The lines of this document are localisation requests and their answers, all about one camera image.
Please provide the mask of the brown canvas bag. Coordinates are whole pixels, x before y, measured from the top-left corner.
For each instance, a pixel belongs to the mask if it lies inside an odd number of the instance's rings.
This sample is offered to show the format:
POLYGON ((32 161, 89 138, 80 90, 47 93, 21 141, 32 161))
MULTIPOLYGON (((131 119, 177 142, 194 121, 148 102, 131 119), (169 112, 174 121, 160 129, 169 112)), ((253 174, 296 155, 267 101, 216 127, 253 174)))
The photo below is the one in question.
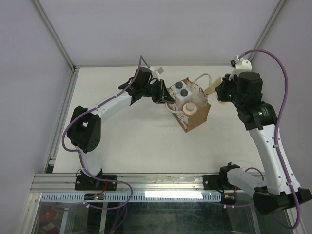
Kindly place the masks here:
POLYGON ((208 76, 209 84, 211 84, 212 77, 209 73, 203 73, 199 75, 194 81, 191 81, 189 78, 181 80, 187 85, 187 89, 190 90, 192 93, 190 102, 196 105, 196 113, 194 113, 193 115, 185 115, 183 110, 180 111, 178 109, 176 102, 173 104, 166 104, 167 110, 174 115, 174 117, 186 133, 207 121, 207 116, 211 105, 208 102, 208 95, 205 94, 205 89, 202 89, 197 84, 197 81, 203 76, 208 76))

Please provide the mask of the cream wide-cap bottle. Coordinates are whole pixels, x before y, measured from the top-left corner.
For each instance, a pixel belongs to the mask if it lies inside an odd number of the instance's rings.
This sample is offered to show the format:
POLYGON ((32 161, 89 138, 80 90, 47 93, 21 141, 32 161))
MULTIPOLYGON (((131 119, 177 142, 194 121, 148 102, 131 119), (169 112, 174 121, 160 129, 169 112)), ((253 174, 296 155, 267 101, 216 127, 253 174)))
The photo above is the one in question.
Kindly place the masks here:
POLYGON ((197 112, 197 107, 192 102, 188 102, 183 105, 183 112, 185 115, 193 115, 197 112))

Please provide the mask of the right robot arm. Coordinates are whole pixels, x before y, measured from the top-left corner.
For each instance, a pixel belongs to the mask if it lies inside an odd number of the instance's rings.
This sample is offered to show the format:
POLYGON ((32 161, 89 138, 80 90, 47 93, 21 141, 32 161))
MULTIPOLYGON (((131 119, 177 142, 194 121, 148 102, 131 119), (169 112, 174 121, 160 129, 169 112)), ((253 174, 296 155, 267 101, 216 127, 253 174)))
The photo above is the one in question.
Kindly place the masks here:
POLYGON ((310 190, 301 187, 295 178, 280 136, 274 136, 277 117, 274 108, 263 102, 263 80, 255 72, 226 74, 216 87, 217 99, 232 103, 252 137, 263 164, 266 181, 257 180, 238 165, 220 168, 218 184, 224 189, 237 186, 252 197, 258 211, 272 214, 311 200, 310 190))

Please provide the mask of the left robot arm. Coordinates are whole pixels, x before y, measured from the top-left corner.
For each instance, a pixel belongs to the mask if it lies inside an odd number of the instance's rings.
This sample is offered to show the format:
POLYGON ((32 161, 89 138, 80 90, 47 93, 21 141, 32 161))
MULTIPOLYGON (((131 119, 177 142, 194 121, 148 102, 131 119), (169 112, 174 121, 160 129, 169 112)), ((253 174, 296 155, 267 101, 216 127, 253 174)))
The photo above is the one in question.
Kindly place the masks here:
POLYGON ((102 184, 102 168, 94 153, 101 140, 101 126, 118 111, 131 106, 142 97, 150 97, 155 104, 174 104, 164 80, 160 78, 162 68, 140 67, 135 75, 120 85, 107 100, 91 108, 77 106, 66 127, 63 138, 69 138, 78 153, 81 169, 86 176, 85 184, 98 189, 102 184))

